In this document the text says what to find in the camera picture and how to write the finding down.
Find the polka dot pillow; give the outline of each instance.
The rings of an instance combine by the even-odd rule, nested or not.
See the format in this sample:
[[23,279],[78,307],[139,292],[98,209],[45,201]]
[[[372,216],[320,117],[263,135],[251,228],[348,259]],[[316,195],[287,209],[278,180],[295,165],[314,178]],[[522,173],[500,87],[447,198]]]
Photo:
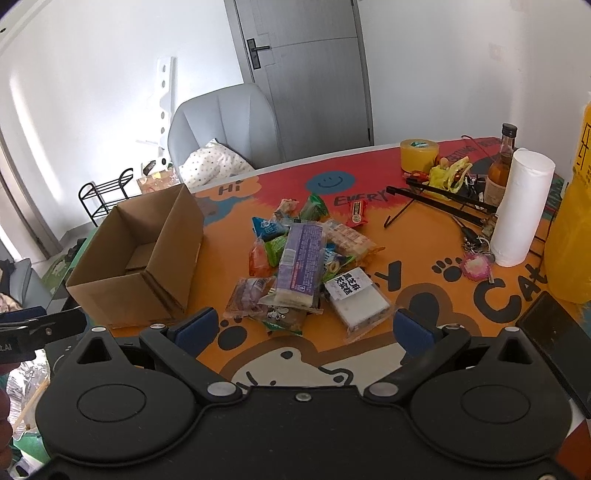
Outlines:
[[191,153],[178,169],[190,189],[254,170],[244,158],[218,143],[215,138]]

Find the yellow bottle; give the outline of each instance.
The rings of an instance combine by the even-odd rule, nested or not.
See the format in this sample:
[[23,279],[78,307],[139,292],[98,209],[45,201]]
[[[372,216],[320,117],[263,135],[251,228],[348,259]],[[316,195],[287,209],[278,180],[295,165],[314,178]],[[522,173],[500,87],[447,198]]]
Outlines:
[[552,224],[544,262],[554,296],[586,303],[591,300],[591,103],[579,138],[573,181]]

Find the white paper roll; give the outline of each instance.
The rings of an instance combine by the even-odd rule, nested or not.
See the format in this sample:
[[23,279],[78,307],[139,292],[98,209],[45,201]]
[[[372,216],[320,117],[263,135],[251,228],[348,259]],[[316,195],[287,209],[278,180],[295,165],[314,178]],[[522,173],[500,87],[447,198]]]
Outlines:
[[556,165],[545,155],[520,148],[513,155],[511,172],[491,251],[501,267],[514,267],[525,260],[537,232]]

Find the black metal rack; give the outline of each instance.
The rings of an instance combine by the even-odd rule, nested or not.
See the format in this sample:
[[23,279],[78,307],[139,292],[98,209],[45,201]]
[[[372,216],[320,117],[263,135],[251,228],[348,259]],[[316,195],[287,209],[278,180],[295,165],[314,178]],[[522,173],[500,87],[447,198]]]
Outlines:
[[[134,169],[128,168],[127,170],[121,172],[121,175],[119,175],[118,179],[107,181],[105,183],[101,183],[98,185],[95,185],[94,182],[90,181],[88,183],[85,183],[82,186],[82,188],[78,191],[78,198],[80,199],[80,202],[84,207],[84,210],[86,210],[86,213],[90,217],[90,220],[92,220],[92,223],[95,224],[95,226],[98,226],[98,224],[96,223],[96,220],[98,218],[107,216],[115,205],[117,205],[119,202],[122,202],[123,200],[131,198],[129,195],[127,195],[125,191],[125,186],[131,180],[133,180],[133,178]],[[117,190],[121,191],[121,193],[123,194],[123,198],[117,198],[115,200],[110,200],[108,202],[106,202],[103,199],[103,195],[105,193],[112,193],[116,192]],[[100,203],[100,206],[93,213],[90,212],[85,203],[85,201],[90,200],[92,198],[97,198]]]

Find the table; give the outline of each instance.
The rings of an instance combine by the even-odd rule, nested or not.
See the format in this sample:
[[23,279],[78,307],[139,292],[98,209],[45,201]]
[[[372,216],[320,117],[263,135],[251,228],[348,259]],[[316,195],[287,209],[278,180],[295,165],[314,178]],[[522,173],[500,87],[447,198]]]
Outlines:
[[[473,173],[485,174],[491,163],[488,155],[498,152],[499,140],[476,142],[441,142],[441,155],[450,160],[468,155],[475,164]],[[494,266],[493,286],[462,277],[457,266],[463,253],[462,234],[447,214],[426,205],[414,203],[384,229],[386,217],[408,202],[386,194],[388,185],[405,186],[396,145],[298,160],[196,191],[206,220],[189,313],[212,306],[221,314],[236,281],[248,276],[248,253],[255,240],[251,217],[269,218],[282,198],[305,202],[310,192],[318,193],[340,220],[347,217],[348,201],[367,200],[369,223],[361,232],[386,247],[367,273],[393,303],[433,325],[461,323],[472,335],[496,336],[546,288],[543,270],[538,271],[540,259],[533,254],[517,267]],[[556,181],[548,199],[554,208],[560,190],[561,182]],[[542,220],[538,231],[543,238],[548,220]],[[541,252],[543,246],[534,242],[533,248]],[[563,306],[580,317],[576,306]],[[243,387],[354,384],[363,389],[398,368],[405,354],[396,343],[392,322],[346,344],[345,328],[329,306],[323,315],[308,317],[302,337],[268,333],[251,319],[221,320],[214,327],[211,343],[198,360]],[[137,333],[137,329],[117,331],[121,336]],[[579,417],[573,427],[581,421]]]

